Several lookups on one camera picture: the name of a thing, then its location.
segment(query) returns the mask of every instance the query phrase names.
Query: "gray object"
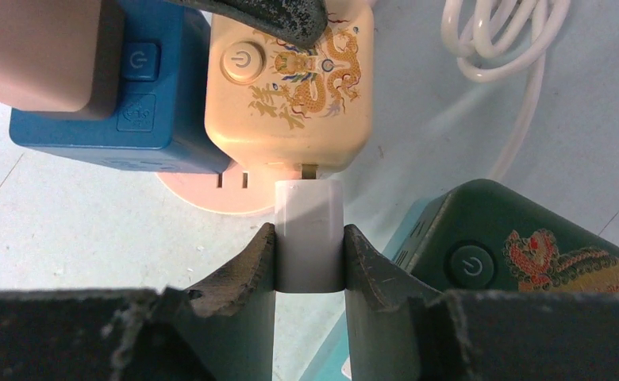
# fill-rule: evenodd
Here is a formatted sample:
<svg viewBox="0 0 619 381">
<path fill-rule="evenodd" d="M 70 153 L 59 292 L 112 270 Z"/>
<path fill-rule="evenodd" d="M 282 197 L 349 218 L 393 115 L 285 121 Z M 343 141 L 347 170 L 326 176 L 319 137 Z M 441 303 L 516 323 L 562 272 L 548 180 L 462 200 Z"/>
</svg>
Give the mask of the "gray object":
<svg viewBox="0 0 619 381">
<path fill-rule="evenodd" d="M 324 0 L 168 0 L 230 17 L 300 48 L 312 48 L 328 25 Z"/>
</svg>

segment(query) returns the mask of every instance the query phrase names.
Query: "clamp jaw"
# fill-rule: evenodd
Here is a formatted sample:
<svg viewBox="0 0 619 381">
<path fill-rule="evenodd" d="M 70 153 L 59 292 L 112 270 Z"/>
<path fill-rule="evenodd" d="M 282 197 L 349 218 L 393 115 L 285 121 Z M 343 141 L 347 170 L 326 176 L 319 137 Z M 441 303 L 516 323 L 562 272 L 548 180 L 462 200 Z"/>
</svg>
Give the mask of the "clamp jaw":
<svg viewBox="0 0 619 381">
<path fill-rule="evenodd" d="M 274 258 L 266 224 L 184 291 L 0 292 L 0 378 L 269 381 Z M 619 295 L 440 294 L 354 225 L 344 259 L 354 380 L 619 379 Z"/>
<path fill-rule="evenodd" d="M 300 48 L 312 48 L 328 24 L 324 0 L 168 0 L 237 20 Z"/>
</svg>

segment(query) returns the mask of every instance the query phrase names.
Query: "light blue floor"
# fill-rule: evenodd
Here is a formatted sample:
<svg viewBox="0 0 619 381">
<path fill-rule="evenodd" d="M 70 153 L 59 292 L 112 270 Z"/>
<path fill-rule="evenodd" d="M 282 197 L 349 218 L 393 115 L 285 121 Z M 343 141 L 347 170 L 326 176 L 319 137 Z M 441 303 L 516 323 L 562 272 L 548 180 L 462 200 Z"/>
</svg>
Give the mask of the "light blue floor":
<svg viewBox="0 0 619 381">
<path fill-rule="evenodd" d="M 619 5 L 572 3 L 548 54 L 539 109 L 507 186 L 619 245 Z M 410 206 L 484 176 L 524 77 L 476 85 L 440 39 L 442 2 L 375 9 L 375 131 L 344 181 L 345 219 L 384 249 Z M 14 147 L 0 106 L 0 289 L 184 287 L 241 250 L 271 215 L 197 210 L 153 174 Z M 278 295 L 276 379 L 297 380 L 344 307 Z"/>
</svg>

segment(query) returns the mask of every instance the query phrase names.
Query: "electrical socket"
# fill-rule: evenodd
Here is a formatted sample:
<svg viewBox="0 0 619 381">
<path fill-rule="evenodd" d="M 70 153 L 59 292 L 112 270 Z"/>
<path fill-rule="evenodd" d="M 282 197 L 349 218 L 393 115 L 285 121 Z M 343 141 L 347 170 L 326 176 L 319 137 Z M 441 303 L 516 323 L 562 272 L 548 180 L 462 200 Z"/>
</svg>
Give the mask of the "electrical socket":
<svg viewBox="0 0 619 381">
<path fill-rule="evenodd" d="M 245 170 L 233 163 L 223 173 L 158 173 L 174 194 L 200 209 L 219 214 L 250 215 L 272 211 L 275 183 L 300 179 L 300 172 Z"/>
</svg>

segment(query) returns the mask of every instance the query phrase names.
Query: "beige plug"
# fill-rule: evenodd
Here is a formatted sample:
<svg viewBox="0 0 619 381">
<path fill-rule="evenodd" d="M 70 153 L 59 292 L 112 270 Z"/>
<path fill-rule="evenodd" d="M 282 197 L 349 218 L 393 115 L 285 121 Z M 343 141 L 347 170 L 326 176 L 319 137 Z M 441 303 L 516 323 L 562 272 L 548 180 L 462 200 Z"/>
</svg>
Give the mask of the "beige plug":
<svg viewBox="0 0 619 381">
<path fill-rule="evenodd" d="M 124 27 L 116 0 L 0 0 L 0 102 L 64 119 L 110 116 Z"/>
<path fill-rule="evenodd" d="M 371 7 L 326 6 L 329 25 L 310 50 L 213 16 L 206 131 L 248 170 L 342 171 L 371 134 Z"/>
</svg>

